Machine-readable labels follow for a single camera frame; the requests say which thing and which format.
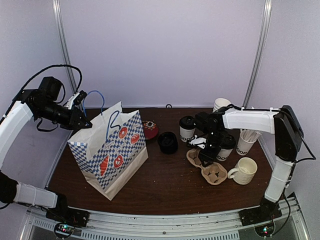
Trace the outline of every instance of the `white ceramic mug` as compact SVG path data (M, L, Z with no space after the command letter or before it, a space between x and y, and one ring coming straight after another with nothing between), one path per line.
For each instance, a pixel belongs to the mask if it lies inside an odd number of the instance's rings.
M239 138L238 144L236 146L236 152L241 156L246 155L250 151L251 147L254 145L254 143L256 141L257 140L246 141L243 139L242 134L240 134L240 138Z
M229 157L230 153L232 152L232 149L221 149L220 152L218 153L218 155L216 156L216 159L218 159L219 161L225 161L227 160L227 158Z
M228 172L228 179L233 179L237 184L246 185L254 178L257 170L258 166L253 159L243 157L237 162L235 168Z

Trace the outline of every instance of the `mug handle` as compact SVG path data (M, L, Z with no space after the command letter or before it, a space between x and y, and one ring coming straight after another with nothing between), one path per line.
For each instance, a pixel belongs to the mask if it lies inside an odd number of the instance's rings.
M234 173L239 172L238 168L232 168L229 172L228 172L228 179L233 179L235 177L235 175L233 175Z

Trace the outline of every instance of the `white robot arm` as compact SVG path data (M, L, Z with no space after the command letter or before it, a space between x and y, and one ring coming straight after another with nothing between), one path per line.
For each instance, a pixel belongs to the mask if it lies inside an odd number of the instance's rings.
M280 109L244 109L231 104L211 114L196 114L194 124L208 134L207 139L196 138L189 143L201 148L199 159L204 166L211 164L221 150L222 136L228 135L225 129L248 129L275 135L276 164L261 206L259 209L243 210L241 217L243 225L270 220L273 212L277 211L284 189L291 181L302 145L304 133L292 108L284 105Z
M5 157L25 124L31 120L33 113L26 103L17 101L0 125L0 169ZM50 191L17 182L14 203L31 204L47 208L55 208L58 196Z
M52 66L68 67L69 65ZM67 107L63 107L55 102L61 87L62 83L58 79L44 77L38 89L22 89L13 99L6 115L0 120L0 201L7 205L18 203L44 207L48 211L48 218L58 221L63 219L70 224L73 224L74 219L77 218L80 219L77 221L78 226L84 227L87 224L84 219L88 219L89 213L69 208L66 196L18 182L1 171L11 145L21 129L31 119L48 119L67 130L92 127L92 123L76 107L87 94L84 91L77 92L65 104ZM39 124L37 129L42 132L52 131L52 129L39 129Z

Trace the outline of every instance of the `paper shopping bag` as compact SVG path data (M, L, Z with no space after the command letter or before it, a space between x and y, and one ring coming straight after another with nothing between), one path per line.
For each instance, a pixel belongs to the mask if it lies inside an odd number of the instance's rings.
M112 200L148 158L140 112L122 113L119 102L91 122L68 145L86 181Z

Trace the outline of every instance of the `black round container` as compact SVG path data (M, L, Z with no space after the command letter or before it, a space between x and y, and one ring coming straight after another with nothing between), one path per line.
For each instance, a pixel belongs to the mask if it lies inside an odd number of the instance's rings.
M158 144L164 154L173 154L178 150L177 137L170 131L166 131L158 137Z

